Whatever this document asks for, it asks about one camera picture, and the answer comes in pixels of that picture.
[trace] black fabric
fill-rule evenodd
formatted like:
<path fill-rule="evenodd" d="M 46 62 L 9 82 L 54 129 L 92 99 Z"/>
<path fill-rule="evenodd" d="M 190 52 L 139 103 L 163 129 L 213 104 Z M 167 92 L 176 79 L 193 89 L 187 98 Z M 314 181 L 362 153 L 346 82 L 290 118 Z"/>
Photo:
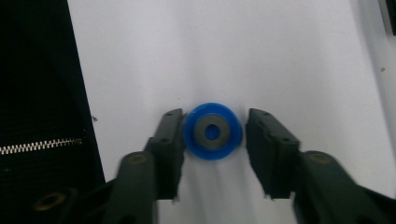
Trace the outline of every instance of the black fabric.
<path fill-rule="evenodd" d="M 67 2 L 1 1 L 0 22 L 0 147 L 83 139 L 0 155 L 0 223 L 21 223 L 37 194 L 105 180 Z"/>

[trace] metal zipper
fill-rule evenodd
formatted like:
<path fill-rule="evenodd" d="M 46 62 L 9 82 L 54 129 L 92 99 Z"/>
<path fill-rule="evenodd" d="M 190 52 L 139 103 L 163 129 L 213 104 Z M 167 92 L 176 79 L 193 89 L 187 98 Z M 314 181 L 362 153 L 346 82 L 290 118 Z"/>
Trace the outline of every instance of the metal zipper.
<path fill-rule="evenodd" d="M 20 152 L 36 151 L 53 147 L 70 147 L 82 145 L 81 138 L 60 138 L 49 141 L 33 142 L 28 144 L 20 144 L 14 146 L 0 147 L 1 155 L 14 154 Z"/>

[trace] blue ring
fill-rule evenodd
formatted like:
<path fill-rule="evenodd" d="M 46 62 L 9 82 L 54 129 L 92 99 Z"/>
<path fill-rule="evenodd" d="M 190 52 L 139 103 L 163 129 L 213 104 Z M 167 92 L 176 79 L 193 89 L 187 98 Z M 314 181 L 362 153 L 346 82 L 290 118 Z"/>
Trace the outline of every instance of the blue ring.
<path fill-rule="evenodd" d="M 223 147 L 217 150 L 202 147 L 194 138 L 197 121 L 207 115 L 221 116 L 230 125 L 230 138 Z M 208 103 L 195 107 L 187 116 L 183 127 L 183 138 L 192 154 L 204 160 L 216 161 L 230 155 L 239 146 L 242 139 L 242 128 L 235 114 L 229 108 L 216 103 Z"/>

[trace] white surface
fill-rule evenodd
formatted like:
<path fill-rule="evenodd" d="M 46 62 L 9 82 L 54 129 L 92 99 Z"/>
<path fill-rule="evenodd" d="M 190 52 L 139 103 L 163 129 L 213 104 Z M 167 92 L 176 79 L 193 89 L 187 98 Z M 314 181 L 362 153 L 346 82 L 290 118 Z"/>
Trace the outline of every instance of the white surface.
<path fill-rule="evenodd" d="M 394 75 L 395 65 L 392 58 L 373 63 L 371 51 L 383 48 L 387 58 L 396 47 L 384 47 L 384 40 L 368 47 L 367 38 L 385 35 L 377 2 L 69 0 L 69 6 L 107 180 L 122 156 L 143 149 L 163 113 L 218 102 L 242 123 L 251 107 L 273 113 L 303 142 L 301 150 L 330 153 L 359 184 L 394 195 L 389 133 L 396 122 L 387 126 L 386 118 L 396 111 L 389 98 L 395 90 L 385 81 L 388 88 L 379 91 L 375 75 L 382 66 Z M 295 223 L 291 200 L 262 197 L 244 144 L 222 161 L 186 153 L 180 203 L 160 202 L 161 223 Z"/>

